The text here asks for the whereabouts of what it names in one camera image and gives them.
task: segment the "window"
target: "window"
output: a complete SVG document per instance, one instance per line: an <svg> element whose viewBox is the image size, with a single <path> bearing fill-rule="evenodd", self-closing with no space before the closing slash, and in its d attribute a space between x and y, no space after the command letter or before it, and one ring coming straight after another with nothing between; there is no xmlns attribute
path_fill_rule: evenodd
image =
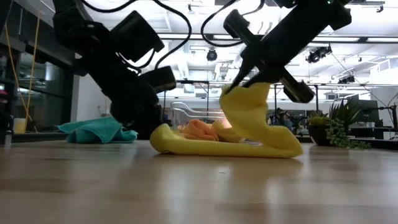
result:
<svg viewBox="0 0 398 224"><path fill-rule="evenodd" d="M21 92L18 93L15 118L26 117L21 95L27 105L29 90L21 88ZM63 98L32 91L29 103L29 115L32 121L28 119L26 131L35 132L35 127L38 132L56 131L55 126L63 123L63 104Z"/></svg>
<svg viewBox="0 0 398 224"><path fill-rule="evenodd" d="M30 74L32 71L33 55L28 53L21 54L21 64L19 66L19 84L29 87ZM32 77L32 89L45 91L55 95L65 94L65 74L64 70L50 62L40 63L36 59Z"/></svg>
<svg viewBox="0 0 398 224"><path fill-rule="evenodd" d="M42 57L37 57L32 73L33 55L20 54L18 79L20 92L15 107L15 118L26 118L25 106L29 98L30 79L32 90L30 93L29 116L26 132L39 133L57 132L57 125L70 121L70 107L72 103L72 75L67 70L58 67Z"/></svg>

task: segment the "computer monitor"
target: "computer monitor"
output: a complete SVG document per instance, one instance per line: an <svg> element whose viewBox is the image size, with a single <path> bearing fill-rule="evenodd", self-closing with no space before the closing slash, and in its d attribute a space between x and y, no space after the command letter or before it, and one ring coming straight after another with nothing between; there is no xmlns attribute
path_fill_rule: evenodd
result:
<svg viewBox="0 0 398 224"><path fill-rule="evenodd" d="M347 100L359 101L359 94L347 97Z"/></svg>
<svg viewBox="0 0 398 224"><path fill-rule="evenodd" d="M379 122L379 110L376 100L358 100L361 109L355 117L356 122Z"/></svg>

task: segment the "plant pot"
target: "plant pot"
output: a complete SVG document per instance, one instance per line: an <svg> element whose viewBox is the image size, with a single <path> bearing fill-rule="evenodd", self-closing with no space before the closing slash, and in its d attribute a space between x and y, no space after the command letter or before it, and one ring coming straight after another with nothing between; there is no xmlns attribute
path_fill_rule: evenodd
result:
<svg viewBox="0 0 398 224"><path fill-rule="evenodd" d="M312 142L318 146L331 146L330 140L326 138L326 125L310 125L308 127L308 132Z"/></svg>

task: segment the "wire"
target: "wire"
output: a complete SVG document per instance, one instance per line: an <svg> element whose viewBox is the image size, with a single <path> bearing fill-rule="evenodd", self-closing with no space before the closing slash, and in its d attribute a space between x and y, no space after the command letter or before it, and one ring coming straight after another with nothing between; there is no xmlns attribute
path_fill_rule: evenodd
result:
<svg viewBox="0 0 398 224"><path fill-rule="evenodd" d="M390 100L390 102L388 102L387 107L390 107L391 102L394 100L395 97L397 97L398 93L396 93Z"/></svg>
<svg viewBox="0 0 398 224"><path fill-rule="evenodd" d="M166 91L164 91L164 98L163 98L163 113L162 113L162 120L164 119L164 116L166 115Z"/></svg>
<svg viewBox="0 0 398 224"><path fill-rule="evenodd" d="M32 60L32 70L30 71L30 81L29 81L29 94L27 97L27 106L26 110L29 111L29 106L30 106L30 95L32 93L32 84L33 84L33 72L35 69L35 59L36 59L36 50L37 50L37 40L39 39L39 27L40 27L40 17L37 16L37 25L36 25L36 35L35 35L35 45L33 48L33 60Z"/></svg>
<svg viewBox="0 0 398 224"><path fill-rule="evenodd" d="M152 59L154 58L154 55L155 55L155 49L152 51L148 61L145 62L145 64L138 66L138 68L145 68L146 66L148 66L150 64L150 62L152 61Z"/></svg>
<svg viewBox="0 0 398 224"><path fill-rule="evenodd" d="M216 44L216 43L212 42L211 40L207 39L207 37L205 35L205 26L207 25L207 23L209 23L218 13L220 13L222 10L226 9L227 7L230 7L236 1L237 0L230 0L227 4L225 4L223 7L221 7L221 9L219 9L218 11L216 11L215 13L213 13L212 15L207 17L207 19L205 19L205 21L203 22L203 24L200 27L200 34L206 43L208 43L212 46L215 46L215 47L234 47L234 46L243 44L243 41L241 41L241 40L236 43L233 43L233 44ZM266 2L265 0L260 0L260 5L255 10L244 13L242 16L246 16L246 15L260 11L264 7L265 2Z"/></svg>
<svg viewBox="0 0 398 224"><path fill-rule="evenodd" d="M264 28L264 22L261 22L260 29L257 31L257 35L260 34L260 31Z"/></svg>
<svg viewBox="0 0 398 224"><path fill-rule="evenodd" d="M238 46L240 44L243 44L243 41L238 41L238 42L233 43L233 44L216 44L216 43L212 42L211 40L207 39L207 37L205 36L205 26L207 25L207 23L209 23L219 12L221 12L224 9L226 9L227 7L230 7L236 1L237 0L230 0L227 4L225 4L223 7L221 7L221 9L219 9L218 11L216 11L215 13L213 13L212 15L207 17L207 19L205 19L205 21L203 22L203 24L200 27L200 35L201 35L201 37L203 38L203 40L207 44L210 44L210 45L215 46L215 47L234 47L234 46Z"/></svg>
<svg viewBox="0 0 398 224"><path fill-rule="evenodd" d="M137 0L130 0L126 3L124 3L121 6L118 6L116 8L113 9L98 9L97 7L92 6L90 3L88 3L86 0L80 0L85 6L87 6L89 9L92 9L96 12L101 12L101 13L113 13L113 12L118 12L126 7L128 7L129 5L131 5L132 3L134 3Z"/></svg>
<svg viewBox="0 0 398 224"><path fill-rule="evenodd" d="M160 7L164 8L164 9L166 9L166 10L168 10L168 11L170 11L170 12L172 12L172 13L178 15L178 16L180 16L187 23L187 26L188 26L187 38L185 38L185 40L183 40L180 44L178 44L174 49L172 49L171 51L167 52L163 57L161 57L159 59L159 61L155 65L155 69L158 69L160 63L162 63L168 56L170 56L172 53L176 52L179 48L184 46L189 41L189 39L191 38L191 35L192 35L192 26L191 26L191 23L189 22L188 18L186 16L184 16L184 14L182 14L181 12L173 9L170 6L167 6L167 5L163 4L163 3L161 3L159 0L153 0L153 1L158 6L160 6Z"/></svg>
<svg viewBox="0 0 398 224"><path fill-rule="evenodd" d="M246 15L253 14L253 13L260 11L264 7L265 3L266 3L266 0L260 0L260 5L257 7L257 9L247 12L247 13L244 13L244 14L242 14L242 16L246 16Z"/></svg>
<svg viewBox="0 0 398 224"><path fill-rule="evenodd" d="M8 34L7 23L5 24L4 28L6 30L6 39L7 39L7 45L8 45L8 52L9 52L9 55L10 55L11 67L12 67L12 71L13 71L14 78L15 78L15 84L17 86L17 89L18 89L19 93L21 93L21 88L19 87L19 79L18 79L18 76L17 76L17 71L16 71L16 68L15 68L14 59L12 58L12 50L11 50L11 45L10 45L10 39L9 39L9 34ZM24 106L25 112L28 115L29 120L33 121L32 117L29 115L29 111L28 111L28 109L26 107L24 97L22 96L22 94L19 94L19 96L21 97L22 105Z"/></svg>

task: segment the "black cable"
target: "black cable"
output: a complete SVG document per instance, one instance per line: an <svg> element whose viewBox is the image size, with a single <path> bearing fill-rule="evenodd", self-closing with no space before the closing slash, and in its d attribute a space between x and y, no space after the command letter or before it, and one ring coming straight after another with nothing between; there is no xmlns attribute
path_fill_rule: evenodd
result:
<svg viewBox="0 0 398 224"><path fill-rule="evenodd" d="M133 66L132 64L130 64L121 53L116 53L116 55L120 58L120 60L122 60L122 62L129 68L135 70L138 74L141 73L141 69L139 67Z"/></svg>
<svg viewBox="0 0 398 224"><path fill-rule="evenodd" d="M210 44L215 47L234 47L234 46L238 46L239 44L243 44L243 41L238 41L233 44L216 44L216 43L212 42L211 40L207 39L207 37L205 36L205 26L207 25L207 23L209 23L219 12L226 9L227 7L230 7L236 1L237 0L230 0L227 4L225 4L223 7L221 7L221 9L219 9L218 11L216 11L215 13L213 13L212 15L207 17L207 19L205 19L205 21L203 22L203 24L200 27L200 35L207 44Z"/></svg>
<svg viewBox="0 0 398 224"><path fill-rule="evenodd" d="M152 51L148 61L145 62L145 64L138 66L138 68L145 68L146 66L148 66L150 64L150 62L152 61L152 59L154 58L154 55L155 55L155 49Z"/></svg>
<svg viewBox="0 0 398 224"><path fill-rule="evenodd" d="M257 35L260 34L260 31L264 28L264 22L261 22L260 29L257 31Z"/></svg>
<svg viewBox="0 0 398 224"><path fill-rule="evenodd" d="M222 10L226 9L227 7L230 7L232 4L234 4L237 0L230 0L227 4L225 4L223 7L221 7L221 9L219 9L218 11L216 11L215 13L213 13L212 15L210 15L209 17L207 17L207 19L205 19L205 21L203 22L203 24L200 27L200 35L202 36L203 40L207 43L210 44L212 46L215 47L234 47L234 46L238 46L240 44L243 44L243 41L238 41L236 43L233 44L216 44L214 42L212 42L211 40L207 39L206 35L205 35L205 26L207 25L207 23L209 23L218 13L220 13ZM265 5L265 0L260 0L260 5L257 7L257 9L247 12L245 14L243 14L243 16L255 13L260 11L264 5Z"/></svg>
<svg viewBox="0 0 398 224"><path fill-rule="evenodd" d="M134 3L137 0L130 0L126 3L124 3L121 6L118 6L116 8L113 9L98 9L97 7L92 6L90 3L88 3L86 0L80 0L85 6L87 6L89 9L92 9L96 12L101 12L101 13L113 13L113 12L118 12L126 7L128 7L129 5L131 5L132 3Z"/></svg>
<svg viewBox="0 0 398 224"><path fill-rule="evenodd" d="M394 98L398 95L398 93L396 93L390 100L390 102L388 102L387 107L390 107L391 102L394 100Z"/></svg>
<svg viewBox="0 0 398 224"><path fill-rule="evenodd" d="M163 57L161 57L161 58L159 59L159 61L158 61L158 62L156 63L156 65L155 65L155 69L158 69L158 67L159 67L160 63L162 63L162 61L164 61L168 56L170 56L172 53L176 52L179 48L181 48L182 46L184 46L184 45L189 41L189 39L191 38L191 35L192 35L192 26L191 26L191 23L189 22L188 18L187 18L184 14L182 14L181 12L179 12L179 11L173 9L173 8L170 7L170 6L167 6L167 5L163 4L163 3L161 3L159 0L153 0L153 1L154 1L158 6L160 6L160 7L164 8L164 9L166 9L166 10L168 10L168 11L170 11L170 12L172 12L172 13L178 15L178 16L180 16L180 17L187 23L187 26L188 26L188 35L187 35L187 38L185 38L185 40L183 40L183 41L182 41L180 44L178 44L175 48L173 48L171 51L167 52Z"/></svg>
<svg viewBox="0 0 398 224"><path fill-rule="evenodd" d="M265 3L266 3L266 0L260 0L260 5L257 7L257 9L255 9L251 12L244 13L244 14L242 14L242 16L246 16L246 15L253 14L255 12L260 11L264 7Z"/></svg>

